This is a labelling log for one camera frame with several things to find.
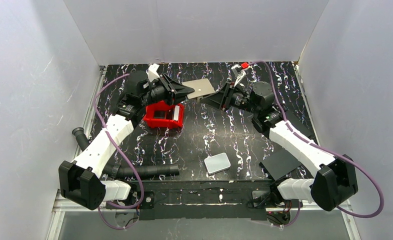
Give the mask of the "grey leather card holder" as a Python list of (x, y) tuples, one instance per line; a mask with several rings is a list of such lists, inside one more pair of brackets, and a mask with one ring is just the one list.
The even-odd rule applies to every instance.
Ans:
[(194, 89), (194, 92), (187, 95), (188, 99), (197, 99), (215, 93), (214, 87), (207, 78), (184, 81), (182, 84)]

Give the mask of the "stack of credit cards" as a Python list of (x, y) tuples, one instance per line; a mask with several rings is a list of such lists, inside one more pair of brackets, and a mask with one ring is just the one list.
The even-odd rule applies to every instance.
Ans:
[(179, 121), (180, 112), (181, 112), (181, 107), (180, 107), (179, 105), (176, 105), (176, 106), (174, 107), (174, 110), (173, 110), (173, 116), (172, 116), (172, 120), (173, 120), (173, 121), (175, 121), (175, 122), (178, 122), (178, 121)]

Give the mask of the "red plastic bin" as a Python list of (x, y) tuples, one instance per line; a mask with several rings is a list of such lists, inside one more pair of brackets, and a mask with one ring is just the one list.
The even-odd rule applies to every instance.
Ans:
[[(173, 121), (173, 111), (176, 105), (180, 106), (179, 121)], [(151, 104), (146, 107), (146, 114), (143, 121), (150, 128), (182, 128), (184, 124), (185, 107), (182, 104), (168, 105), (164, 101)]]

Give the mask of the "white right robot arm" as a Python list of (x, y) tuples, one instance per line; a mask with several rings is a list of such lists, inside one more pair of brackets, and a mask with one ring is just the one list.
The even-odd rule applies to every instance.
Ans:
[(270, 186), (270, 201), (278, 204), (302, 200), (315, 202), (325, 211), (335, 209), (358, 192), (355, 167), (349, 159), (320, 150), (292, 125), (282, 108), (275, 110), (276, 101), (276, 91), (265, 81), (254, 83), (250, 93), (227, 83), (221, 90), (201, 99), (201, 103), (217, 110), (235, 107), (252, 113), (254, 128), (279, 144), (313, 176), (310, 179), (276, 180)]

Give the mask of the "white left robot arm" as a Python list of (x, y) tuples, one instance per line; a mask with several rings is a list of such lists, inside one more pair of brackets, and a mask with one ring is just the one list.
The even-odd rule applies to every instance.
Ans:
[(72, 161), (63, 161), (58, 168), (60, 194), (89, 210), (103, 202), (126, 200), (132, 187), (122, 180), (101, 181), (104, 167), (115, 151), (121, 155), (120, 143), (139, 125), (146, 107), (160, 101), (168, 106), (188, 98), (195, 89), (185, 86), (167, 74), (150, 79), (145, 71), (122, 75), (126, 79), (113, 113), (105, 121), (97, 114), (102, 130)]

